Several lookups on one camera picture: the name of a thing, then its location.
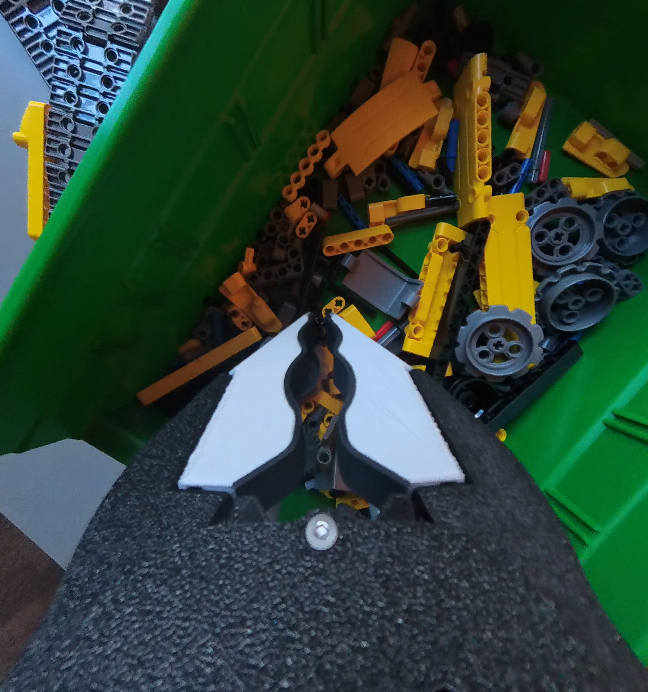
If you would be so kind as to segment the pile of toy bricks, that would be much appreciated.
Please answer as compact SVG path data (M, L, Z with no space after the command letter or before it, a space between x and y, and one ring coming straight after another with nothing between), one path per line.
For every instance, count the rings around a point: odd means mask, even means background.
M541 381L575 350L576 337L644 290L636 265L648 251L620 266L600 254L597 242L597 254L583 262L616 273L619 295L610 313L578 332L537 323L536 289L551 274L534 274L527 224L534 208L564 198L593 207L623 190L648 198L627 181L633 153L588 120L567 136L563 153L598 176L551 177L521 190L523 173L534 175L542 166L536 156L552 102L528 73L515 75L525 79L525 95L511 97L520 102L519 113L495 168L492 107L507 99L511 64L497 67L483 39L476 40L477 48L460 49L451 93L443 93L427 76L432 39L417 45L394 37L372 92L347 105L335 127L306 146L235 270L210 292L248 320L249 337L228 341L228 361L244 359L257 332L285 330L276 307L285 307L280 296L290 284L300 291L294 321L323 306L311 277L323 260L325 269L343 274L340 283L351 298L391 318L394 327L405 324L398 359L421 364L440 382L448 369L450 393L466 394L474 411L492 420L524 396L537 399ZM526 311L543 330L543 357L523 376L472 376L454 354L467 316L495 305Z

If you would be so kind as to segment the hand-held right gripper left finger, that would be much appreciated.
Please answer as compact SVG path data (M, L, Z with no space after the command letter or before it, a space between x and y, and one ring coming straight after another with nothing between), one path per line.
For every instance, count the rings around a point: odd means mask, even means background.
M305 474L301 403L320 379L317 333L306 314L233 369L179 489L255 496L268 509L298 486Z

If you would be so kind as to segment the grey toy wheel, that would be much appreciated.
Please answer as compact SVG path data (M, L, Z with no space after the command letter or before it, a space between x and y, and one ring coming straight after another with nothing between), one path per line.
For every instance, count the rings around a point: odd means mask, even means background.
M632 190L610 192L593 204L600 254L628 266L648 251L648 200Z
M538 365L543 338L542 328L526 311L495 305L467 316L454 354L470 375L500 381Z
M537 323L559 332L578 332L599 323L617 301L615 278L613 269L594 262L559 268L536 289Z
M534 274L544 278L556 270L591 260L598 252L601 230L595 209L570 198L537 205L528 222Z

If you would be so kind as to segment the yellow perforated toy beam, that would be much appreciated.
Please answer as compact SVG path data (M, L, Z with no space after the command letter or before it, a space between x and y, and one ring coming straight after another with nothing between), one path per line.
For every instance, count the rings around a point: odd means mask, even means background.
M27 233L37 240L49 219L49 184L46 175L45 126L49 105L31 100L13 142L27 150Z

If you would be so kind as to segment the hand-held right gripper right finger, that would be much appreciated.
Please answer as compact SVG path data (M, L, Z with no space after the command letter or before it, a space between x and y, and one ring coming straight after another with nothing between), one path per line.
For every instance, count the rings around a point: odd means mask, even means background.
M338 466L350 490L381 508L395 494L463 483L410 366L337 315L327 316L327 339L344 399Z

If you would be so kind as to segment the green plastic bin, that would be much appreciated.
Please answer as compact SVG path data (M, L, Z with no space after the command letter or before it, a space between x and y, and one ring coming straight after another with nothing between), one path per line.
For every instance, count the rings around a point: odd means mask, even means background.
M551 175L594 117L646 161L648 1L464 1L543 61ZM0 308L0 455L84 439L126 461L161 376L406 1L170 1ZM507 426L588 579L648 664L648 254L639 296Z

